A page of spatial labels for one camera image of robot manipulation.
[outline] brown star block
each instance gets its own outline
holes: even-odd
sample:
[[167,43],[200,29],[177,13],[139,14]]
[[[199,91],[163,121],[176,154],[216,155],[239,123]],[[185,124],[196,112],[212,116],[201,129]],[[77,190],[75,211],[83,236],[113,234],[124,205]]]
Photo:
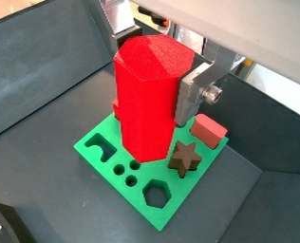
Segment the brown star block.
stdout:
[[193,150],[193,142],[189,145],[184,145],[176,141],[172,155],[167,163],[167,168],[177,170],[179,178],[185,176],[187,171],[195,171],[201,160],[201,157],[195,153]]

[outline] red block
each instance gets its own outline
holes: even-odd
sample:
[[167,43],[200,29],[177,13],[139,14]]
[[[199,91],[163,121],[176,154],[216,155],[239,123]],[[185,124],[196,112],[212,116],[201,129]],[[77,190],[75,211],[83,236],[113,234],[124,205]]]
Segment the red block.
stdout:
[[189,134],[199,139],[211,149],[215,148],[226,135],[226,128],[203,114],[195,116]]
[[119,120],[119,114],[117,114],[117,99],[112,100],[112,111],[113,111],[113,116]]
[[177,79],[193,52],[165,35],[129,38],[113,56],[121,142],[137,162],[164,159]]

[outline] green shape sorter board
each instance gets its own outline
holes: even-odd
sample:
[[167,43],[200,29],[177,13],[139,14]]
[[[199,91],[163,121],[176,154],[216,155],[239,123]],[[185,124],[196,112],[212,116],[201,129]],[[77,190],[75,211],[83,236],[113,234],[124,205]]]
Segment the green shape sorter board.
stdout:
[[[175,128],[167,158],[153,162],[133,161],[121,146],[119,121],[113,114],[73,145],[77,153],[157,231],[163,229],[227,142],[224,137],[218,146],[210,149],[188,133],[192,121],[193,118],[188,120],[184,127]],[[195,142],[195,153],[201,157],[196,170],[187,171],[184,178],[179,178],[176,170],[167,168],[176,140],[184,145]],[[144,193],[148,187],[160,187],[165,193],[167,202],[161,208],[147,205]]]

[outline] circular hole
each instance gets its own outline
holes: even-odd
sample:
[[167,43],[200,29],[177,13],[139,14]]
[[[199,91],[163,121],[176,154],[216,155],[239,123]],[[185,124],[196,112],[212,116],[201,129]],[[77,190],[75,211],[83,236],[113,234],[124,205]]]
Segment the circular hole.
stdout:
[[132,161],[129,162],[129,168],[131,168],[132,170],[137,170],[137,169],[139,169],[139,166],[140,166],[140,164],[139,164],[135,160],[132,160]]
[[121,165],[121,164],[116,164],[115,166],[113,166],[113,173],[117,175],[117,176],[120,176],[120,175],[123,175],[123,173],[124,173],[124,166]]
[[127,186],[133,187],[137,183],[136,177],[135,176],[127,176],[124,182],[125,182]]

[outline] pink rectangular block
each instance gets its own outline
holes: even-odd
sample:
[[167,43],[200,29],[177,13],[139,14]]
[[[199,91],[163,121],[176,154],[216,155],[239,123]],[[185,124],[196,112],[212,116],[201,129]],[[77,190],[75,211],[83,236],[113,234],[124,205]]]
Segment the pink rectangular block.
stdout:
[[189,128],[189,134],[211,149],[215,148],[219,141],[226,136],[226,132],[226,128],[204,114],[197,114],[195,116],[193,124]]
[[113,116],[119,120],[119,113],[117,113],[117,100],[112,100],[112,111],[113,111]]

